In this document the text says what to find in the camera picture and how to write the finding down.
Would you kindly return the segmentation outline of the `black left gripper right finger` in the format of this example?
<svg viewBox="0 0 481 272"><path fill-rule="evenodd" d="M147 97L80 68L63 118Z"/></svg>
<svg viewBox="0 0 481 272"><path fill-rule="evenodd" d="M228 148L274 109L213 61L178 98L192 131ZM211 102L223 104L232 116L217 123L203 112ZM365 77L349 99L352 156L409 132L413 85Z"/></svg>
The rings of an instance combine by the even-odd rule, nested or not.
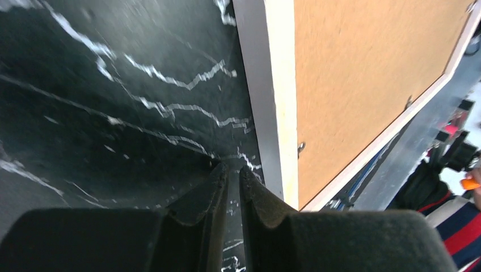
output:
<svg viewBox="0 0 481 272"><path fill-rule="evenodd" d="M248 271L456 271L413 211L299 212L248 167L239 172Z"/></svg>

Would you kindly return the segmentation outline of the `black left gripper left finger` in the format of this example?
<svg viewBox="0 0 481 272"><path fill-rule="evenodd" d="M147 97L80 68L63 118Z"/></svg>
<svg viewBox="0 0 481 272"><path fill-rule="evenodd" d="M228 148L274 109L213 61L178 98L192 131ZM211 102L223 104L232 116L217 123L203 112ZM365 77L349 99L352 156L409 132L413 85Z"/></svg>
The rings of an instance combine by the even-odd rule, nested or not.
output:
<svg viewBox="0 0 481 272"><path fill-rule="evenodd" d="M38 209L1 242L2 271L219 271L228 168L165 209Z"/></svg>

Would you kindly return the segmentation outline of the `brown cardboard backing board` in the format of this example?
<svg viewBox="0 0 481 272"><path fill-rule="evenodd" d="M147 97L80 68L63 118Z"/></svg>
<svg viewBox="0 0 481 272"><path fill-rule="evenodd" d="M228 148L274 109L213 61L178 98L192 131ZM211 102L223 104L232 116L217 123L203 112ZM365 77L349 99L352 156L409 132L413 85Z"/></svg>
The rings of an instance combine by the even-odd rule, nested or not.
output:
<svg viewBox="0 0 481 272"><path fill-rule="evenodd" d="M443 85L479 1L295 1L301 210L319 210Z"/></svg>

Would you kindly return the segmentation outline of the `light wooden picture frame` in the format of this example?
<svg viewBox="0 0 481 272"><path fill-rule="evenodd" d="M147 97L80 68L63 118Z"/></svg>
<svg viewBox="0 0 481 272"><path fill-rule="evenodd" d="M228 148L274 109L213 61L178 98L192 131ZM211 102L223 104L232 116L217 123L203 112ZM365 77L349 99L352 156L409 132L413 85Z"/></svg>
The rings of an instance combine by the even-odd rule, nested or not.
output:
<svg viewBox="0 0 481 272"><path fill-rule="evenodd" d="M295 1L234 1L261 166L266 187L299 211L298 161L304 144L298 140L295 56ZM381 151L454 76L479 21L461 50L459 63L446 82L424 93L419 109L407 104L400 125L388 141L375 140Z"/></svg>

